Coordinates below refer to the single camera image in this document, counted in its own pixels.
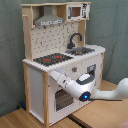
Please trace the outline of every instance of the oven door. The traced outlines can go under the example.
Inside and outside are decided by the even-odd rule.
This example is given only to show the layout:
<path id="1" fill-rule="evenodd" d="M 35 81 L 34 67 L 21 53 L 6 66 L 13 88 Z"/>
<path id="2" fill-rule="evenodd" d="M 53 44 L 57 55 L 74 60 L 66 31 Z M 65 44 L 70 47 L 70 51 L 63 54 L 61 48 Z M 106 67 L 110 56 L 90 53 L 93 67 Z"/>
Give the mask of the oven door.
<path id="1" fill-rule="evenodd" d="M 67 5 L 67 21 L 82 19 L 83 4 Z"/>

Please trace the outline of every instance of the sink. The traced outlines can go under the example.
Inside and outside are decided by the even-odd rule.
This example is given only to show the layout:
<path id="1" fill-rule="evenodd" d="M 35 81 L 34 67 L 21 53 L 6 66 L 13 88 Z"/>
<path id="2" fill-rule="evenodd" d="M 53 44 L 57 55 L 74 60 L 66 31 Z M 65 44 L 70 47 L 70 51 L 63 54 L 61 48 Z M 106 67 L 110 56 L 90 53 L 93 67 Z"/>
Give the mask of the sink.
<path id="1" fill-rule="evenodd" d="M 88 53 L 94 52 L 94 51 L 95 51 L 94 49 L 78 47 L 78 48 L 68 49 L 65 51 L 65 53 L 73 54 L 73 55 L 77 56 L 77 55 L 85 55 L 85 54 L 88 54 Z"/>

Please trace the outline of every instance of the microwave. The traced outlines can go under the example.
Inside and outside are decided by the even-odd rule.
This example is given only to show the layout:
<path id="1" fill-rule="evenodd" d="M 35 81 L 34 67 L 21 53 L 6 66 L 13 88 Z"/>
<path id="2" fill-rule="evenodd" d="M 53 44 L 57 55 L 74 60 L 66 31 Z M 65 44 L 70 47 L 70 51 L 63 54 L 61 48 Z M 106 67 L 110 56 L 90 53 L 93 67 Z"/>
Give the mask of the microwave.
<path id="1" fill-rule="evenodd" d="M 67 5 L 67 21 L 88 19 L 89 7 L 89 4 Z"/>

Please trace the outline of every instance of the backsplash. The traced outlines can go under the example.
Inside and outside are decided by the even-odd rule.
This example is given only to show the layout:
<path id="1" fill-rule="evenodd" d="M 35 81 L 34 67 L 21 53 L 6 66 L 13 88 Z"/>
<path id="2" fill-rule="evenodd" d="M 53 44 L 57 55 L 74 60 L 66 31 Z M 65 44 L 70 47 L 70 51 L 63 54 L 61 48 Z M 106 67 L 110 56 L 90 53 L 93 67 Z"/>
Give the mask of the backsplash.
<path id="1" fill-rule="evenodd" d="M 67 49 L 70 37 L 78 33 L 79 22 L 35 27 L 31 31 L 33 59 L 60 52 Z M 73 38 L 73 43 L 78 46 L 78 36 Z"/>

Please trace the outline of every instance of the oven window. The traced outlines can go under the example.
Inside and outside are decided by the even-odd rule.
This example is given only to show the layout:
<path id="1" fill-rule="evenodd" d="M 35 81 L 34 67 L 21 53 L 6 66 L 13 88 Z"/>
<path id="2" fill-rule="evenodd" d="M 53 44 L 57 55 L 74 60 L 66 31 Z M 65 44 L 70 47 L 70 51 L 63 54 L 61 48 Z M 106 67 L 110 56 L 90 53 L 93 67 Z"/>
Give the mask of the oven window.
<path id="1" fill-rule="evenodd" d="M 80 16 L 81 7 L 72 7 L 72 17 Z"/>
<path id="2" fill-rule="evenodd" d="M 56 111 L 59 111 L 73 103 L 73 97 L 63 89 L 55 93 Z"/>

